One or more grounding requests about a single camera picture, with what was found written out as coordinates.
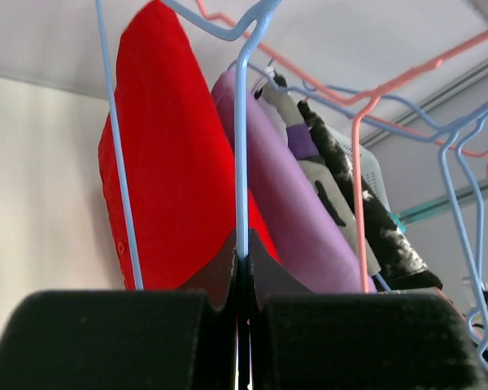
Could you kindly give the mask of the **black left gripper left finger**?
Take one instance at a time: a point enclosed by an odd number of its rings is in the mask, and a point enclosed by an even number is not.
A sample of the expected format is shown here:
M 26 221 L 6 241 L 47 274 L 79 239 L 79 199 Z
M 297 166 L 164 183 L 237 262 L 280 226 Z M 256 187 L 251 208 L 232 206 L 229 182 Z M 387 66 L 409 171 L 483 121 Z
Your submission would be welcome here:
M 235 238 L 173 290 L 35 292 L 0 339 L 0 389 L 231 389 Z

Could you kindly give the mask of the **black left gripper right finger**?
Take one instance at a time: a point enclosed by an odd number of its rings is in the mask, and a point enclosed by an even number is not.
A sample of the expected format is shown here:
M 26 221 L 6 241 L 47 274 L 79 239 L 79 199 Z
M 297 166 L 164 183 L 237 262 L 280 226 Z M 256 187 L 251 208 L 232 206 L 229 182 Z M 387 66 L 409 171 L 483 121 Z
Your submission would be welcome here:
M 316 294 L 250 234 L 256 389 L 488 389 L 460 316 L 432 294 Z

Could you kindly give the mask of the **red trousers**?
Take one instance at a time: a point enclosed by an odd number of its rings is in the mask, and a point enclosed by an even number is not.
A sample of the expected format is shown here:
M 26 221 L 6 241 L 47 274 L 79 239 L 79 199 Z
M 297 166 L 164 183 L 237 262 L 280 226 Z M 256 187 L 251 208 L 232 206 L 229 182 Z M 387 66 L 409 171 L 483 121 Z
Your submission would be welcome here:
M 234 156 L 176 14 L 148 2 L 124 30 L 115 102 L 143 284 L 173 289 L 235 228 Z

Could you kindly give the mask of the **white plastic mesh basket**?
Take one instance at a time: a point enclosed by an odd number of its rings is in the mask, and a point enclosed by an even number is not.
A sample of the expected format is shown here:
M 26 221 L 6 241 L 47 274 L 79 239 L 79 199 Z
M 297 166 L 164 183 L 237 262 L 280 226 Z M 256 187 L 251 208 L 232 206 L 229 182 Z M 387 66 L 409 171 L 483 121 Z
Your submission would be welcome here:
M 342 147 L 346 156 L 350 160 L 352 160 L 351 138 L 330 127 L 328 127 L 328 132 Z M 386 194 L 386 187 L 382 177 L 380 164 L 372 152 L 365 149 L 362 145 L 360 145 L 359 148 L 362 177 L 365 179 L 377 198 L 380 200 L 381 204 L 388 211 L 390 211 L 390 204 Z

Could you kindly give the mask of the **light blue wire hanger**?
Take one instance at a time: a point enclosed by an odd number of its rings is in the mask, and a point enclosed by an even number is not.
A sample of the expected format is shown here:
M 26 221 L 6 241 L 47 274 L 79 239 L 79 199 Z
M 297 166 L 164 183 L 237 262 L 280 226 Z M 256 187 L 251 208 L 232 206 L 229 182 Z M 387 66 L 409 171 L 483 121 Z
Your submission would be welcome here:
M 253 51 L 268 31 L 278 1 L 262 0 L 251 6 L 235 26 L 222 28 L 212 23 L 211 16 L 201 16 L 177 1 L 165 1 L 164 4 L 179 16 L 201 28 L 213 37 L 224 41 L 236 41 L 243 37 L 252 23 L 256 23 L 247 41 L 243 44 L 236 61 L 236 89 L 234 98 L 234 152 L 235 152 L 235 189 L 236 189 L 236 255 L 237 255 L 237 387 L 248 389 L 251 381 L 251 343 L 249 325 L 249 305 L 246 303 L 251 284 L 247 272 L 250 270 L 250 225 L 248 207 L 248 164 L 247 164 L 247 123 L 246 123 L 246 74 L 247 65 Z M 95 2 L 99 36 L 102 50 L 102 62 L 107 85 L 110 108 L 111 133 L 113 138 L 115 161 L 120 182 L 120 196 L 123 205 L 125 227 L 128 234 L 129 254 L 133 271 L 133 281 L 137 290 L 144 288 L 141 263 L 137 247 L 137 238 L 133 223 L 132 205 L 126 176 L 118 112 L 115 102 L 111 64 L 107 45 L 107 32 L 102 11 L 102 2 Z

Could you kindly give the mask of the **teal trousers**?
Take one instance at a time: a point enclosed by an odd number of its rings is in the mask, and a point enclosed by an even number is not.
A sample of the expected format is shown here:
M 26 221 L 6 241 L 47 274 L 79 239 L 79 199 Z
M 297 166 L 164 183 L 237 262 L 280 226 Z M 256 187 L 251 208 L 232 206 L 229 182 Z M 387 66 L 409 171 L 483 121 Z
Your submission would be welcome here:
M 406 227 L 402 223 L 402 221 L 399 219 L 399 217 L 392 212 L 390 212 L 390 217 L 393 219 L 394 223 L 396 224 L 398 229 L 402 232 L 402 234 L 404 234 L 406 232 Z

